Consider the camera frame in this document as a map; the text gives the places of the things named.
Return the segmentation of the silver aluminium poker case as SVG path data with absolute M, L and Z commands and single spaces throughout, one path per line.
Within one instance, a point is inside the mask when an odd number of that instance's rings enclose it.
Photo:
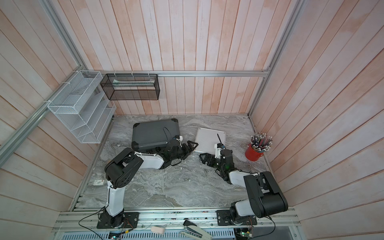
M 226 143 L 226 133 L 223 131 L 199 128 L 195 142 L 198 143 L 195 152 L 215 155 L 216 144 Z

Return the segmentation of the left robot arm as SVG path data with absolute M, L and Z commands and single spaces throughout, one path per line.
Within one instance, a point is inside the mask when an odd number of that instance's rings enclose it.
M 140 169 L 165 169 L 173 166 L 174 160 L 185 160 L 197 147 L 198 143 L 171 139 L 164 147 L 156 147 L 152 153 L 142 153 L 126 148 L 105 167 L 108 183 L 108 200 L 104 215 L 111 219 L 124 213 L 124 194 L 126 186 Z

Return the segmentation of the dark grey poker case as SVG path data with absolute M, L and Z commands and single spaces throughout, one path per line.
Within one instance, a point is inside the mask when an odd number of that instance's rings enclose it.
M 180 136 L 179 121 L 175 118 L 133 125 L 132 149 L 137 152 L 163 148 L 171 139 Z

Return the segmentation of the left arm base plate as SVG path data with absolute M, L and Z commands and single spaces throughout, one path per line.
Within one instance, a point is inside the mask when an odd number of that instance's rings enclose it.
M 104 211 L 99 216 L 97 229 L 112 229 L 112 228 L 129 228 L 135 229 L 138 225 L 139 212 L 121 212 L 112 217 L 107 211 Z

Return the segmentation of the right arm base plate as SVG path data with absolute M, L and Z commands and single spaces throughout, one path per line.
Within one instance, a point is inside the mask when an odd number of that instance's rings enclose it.
M 219 226 L 234 226 L 234 225 L 257 225 L 255 216 L 239 216 L 233 209 L 218 210 L 217 222 Z

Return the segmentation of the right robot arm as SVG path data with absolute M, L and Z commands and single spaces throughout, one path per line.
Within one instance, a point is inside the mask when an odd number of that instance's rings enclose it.
M 220 150 L 219 158 L 209 153 L 200 154 L 199 158 L 225 182 L 247 191 L 247 199 L 232 203 L 228 210 L 217 211 L 219 226 L 257 224 L 257 218 L 288 210 L 288 202 L 271 172 L 249 173 L 237 169 L 233 151 L 228 149 Z

